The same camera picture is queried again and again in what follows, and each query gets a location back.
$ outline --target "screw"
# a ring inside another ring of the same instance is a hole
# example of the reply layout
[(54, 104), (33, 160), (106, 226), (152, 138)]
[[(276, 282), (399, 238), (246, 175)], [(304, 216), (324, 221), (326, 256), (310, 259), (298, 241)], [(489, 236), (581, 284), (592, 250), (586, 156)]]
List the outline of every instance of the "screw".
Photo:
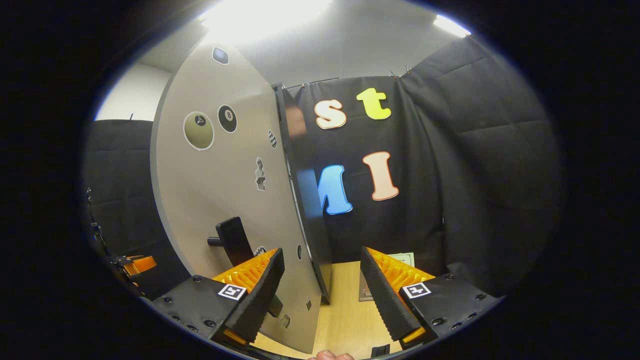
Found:
[(431, 324), (432, 324), (433, 326), (438, 326), (438, 325), (440, 325), (441, 323), (444, 323), (445, 321), (446, 321), (446, 319), (443, 319), (443, 318), (436, 318), (436, 319), (433, 319), (433, 320), (431, 321)]

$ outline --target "foam letter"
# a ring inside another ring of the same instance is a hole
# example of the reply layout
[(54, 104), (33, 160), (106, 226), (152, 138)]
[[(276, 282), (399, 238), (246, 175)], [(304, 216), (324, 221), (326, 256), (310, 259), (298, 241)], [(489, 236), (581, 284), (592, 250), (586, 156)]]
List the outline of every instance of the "foam letter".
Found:
[(329, 215), (348, 213), (353, 209), (344, 194), (344, 186), (342, 185), (343, 172), (344, 167), (342, 165), (331, 165), (324, 168), (320, 173), (320, 182), (318, 183), (320, 205), (324, 209), (325, 200), (329, 200), (329, 206), (326, 209), (326, 213)]
[(374, 152), (362, 158), (362, 162), (369, 166), (373, 178), (373, 194), (375, 201), (387, 200), (396, 196), (400, 191), (391, 181), (391, 173), (387, 160), (391, 155), (386, 151)]
[(338, 100), (322, 100), (314, 106), (318, 118), (316, 124), (323, 129), (343, 126), (347, 122), (347, 115), (342, 111), (342, 104)]
[(391, 116), (391, 109), (383, 109), (380, 106), (380, 100), (386, 99), (387, 95), (383, 92), (376, 92), (374, 88), (368, 88), (356, 96), (357, 100), (361, 100), (364, 104), (364, 111), (367, 115), (376, 120), (386, 119)]

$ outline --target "checkered sticker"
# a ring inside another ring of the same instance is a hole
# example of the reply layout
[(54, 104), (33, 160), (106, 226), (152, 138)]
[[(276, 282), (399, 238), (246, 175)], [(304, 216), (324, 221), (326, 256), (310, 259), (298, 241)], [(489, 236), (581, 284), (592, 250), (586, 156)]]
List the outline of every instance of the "checkered sticker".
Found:
[(409, 296), (409, 299), (414, 299), (431, 293), (431, 290), (427, 289), (427, 287), (421, 282), (409, 286), (403, 286), (402, 289), (407, 296)]
[(271, 147), (274, 149), (278, 147), (278, 140), (276, 140), (276, 136), (271, 130), (269, 130), (269, 143), (271, 143)]
[(242, 297), (242, 294), (244, 294), (245, 291), (246, 291), (246, 288), (243, 288), (241, 286), (227, 284), (225, 285), (224, 288), (222, 288), (222, 290), (220, 290), (218, 295), (238, 301)]

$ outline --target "white ceiling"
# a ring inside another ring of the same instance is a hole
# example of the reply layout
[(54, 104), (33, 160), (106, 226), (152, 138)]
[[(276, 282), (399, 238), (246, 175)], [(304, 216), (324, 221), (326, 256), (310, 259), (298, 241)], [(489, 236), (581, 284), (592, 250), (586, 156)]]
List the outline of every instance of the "white ceiling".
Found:
[[(403, 0), (333, 0), (305, 26), (237, 48), (271, 84), (405, 73), (457, 39), (433, 25), (436, 13)], [(175, 72), (207, 32), (197, 20), (139, 62)]]

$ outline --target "wooden floor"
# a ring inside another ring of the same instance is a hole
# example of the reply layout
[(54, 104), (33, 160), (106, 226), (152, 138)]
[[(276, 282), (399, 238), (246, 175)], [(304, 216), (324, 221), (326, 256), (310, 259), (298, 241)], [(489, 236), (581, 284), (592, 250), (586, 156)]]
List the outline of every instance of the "wooden floor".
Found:
[(253, 346), (276, 354), (308, 359), (322, 350), (335, 355), (348, 352), (354, 359), (371, 357), (371, 348), (391, 344), (391, 353), (402, 350), (391, 341), (372, 301), (358, 301), (360, 262), (333, 264), (331, 305), (320, 307), (316, 340), (311, 354), (295, 351), (258, 333)]

